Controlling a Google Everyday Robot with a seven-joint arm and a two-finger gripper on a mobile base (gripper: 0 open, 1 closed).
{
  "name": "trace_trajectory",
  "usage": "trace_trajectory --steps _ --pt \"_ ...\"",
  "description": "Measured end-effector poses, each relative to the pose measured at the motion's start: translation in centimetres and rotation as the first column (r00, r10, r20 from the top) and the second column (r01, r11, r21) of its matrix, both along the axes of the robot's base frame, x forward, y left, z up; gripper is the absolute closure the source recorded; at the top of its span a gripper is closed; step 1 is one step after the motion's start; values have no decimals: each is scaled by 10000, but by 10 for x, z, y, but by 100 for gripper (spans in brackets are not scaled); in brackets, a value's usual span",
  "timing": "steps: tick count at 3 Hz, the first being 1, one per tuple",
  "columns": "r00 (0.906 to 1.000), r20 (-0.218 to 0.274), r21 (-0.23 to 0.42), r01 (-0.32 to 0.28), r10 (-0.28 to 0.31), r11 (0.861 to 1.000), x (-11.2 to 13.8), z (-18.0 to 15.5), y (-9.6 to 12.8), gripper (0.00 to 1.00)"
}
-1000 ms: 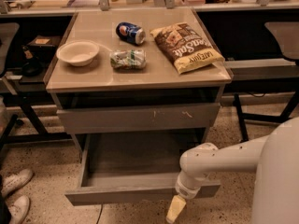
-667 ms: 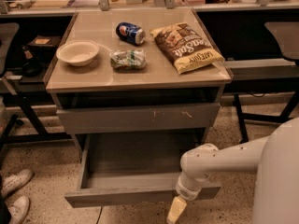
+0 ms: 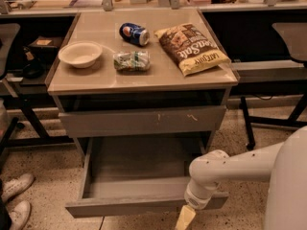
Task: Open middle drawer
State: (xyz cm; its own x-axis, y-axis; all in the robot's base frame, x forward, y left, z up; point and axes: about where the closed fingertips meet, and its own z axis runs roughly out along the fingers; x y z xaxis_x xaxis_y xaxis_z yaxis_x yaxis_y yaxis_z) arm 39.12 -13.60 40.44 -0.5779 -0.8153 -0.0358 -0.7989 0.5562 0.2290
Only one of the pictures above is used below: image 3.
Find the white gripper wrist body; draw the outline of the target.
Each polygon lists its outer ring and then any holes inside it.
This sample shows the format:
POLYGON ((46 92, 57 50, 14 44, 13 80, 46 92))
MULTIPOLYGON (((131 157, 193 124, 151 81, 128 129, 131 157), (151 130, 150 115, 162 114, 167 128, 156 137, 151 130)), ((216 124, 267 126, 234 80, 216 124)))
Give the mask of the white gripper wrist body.
POLYGON ((186 203, 195 210, 202 210, 210 201, 211 197, 220 186, 217 182, 207 184, 199 184, 194 179, 191 179, 187 184, 184 199, 186 203))

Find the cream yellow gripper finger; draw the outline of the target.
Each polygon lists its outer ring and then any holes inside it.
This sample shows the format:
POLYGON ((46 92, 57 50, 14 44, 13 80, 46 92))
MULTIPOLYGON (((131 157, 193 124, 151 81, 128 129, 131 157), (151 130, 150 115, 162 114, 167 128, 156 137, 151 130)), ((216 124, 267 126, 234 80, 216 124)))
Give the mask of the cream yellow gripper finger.
POLYGON ((186 230, 193 221, 196 211, 189 205, 184 205, 179 213, 175 230, 186 230))

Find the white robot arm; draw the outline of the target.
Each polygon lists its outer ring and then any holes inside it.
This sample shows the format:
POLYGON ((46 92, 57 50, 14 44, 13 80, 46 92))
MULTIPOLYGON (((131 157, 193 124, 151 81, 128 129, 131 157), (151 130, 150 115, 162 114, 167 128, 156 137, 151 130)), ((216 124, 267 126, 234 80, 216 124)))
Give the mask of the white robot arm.
POLYGON ((175 230, 186 230, 224 181, 270 182, 264 230, 307 230, 307 127, 275 145, 235 156, 216 149, 189 166, 190 181, 175 230))

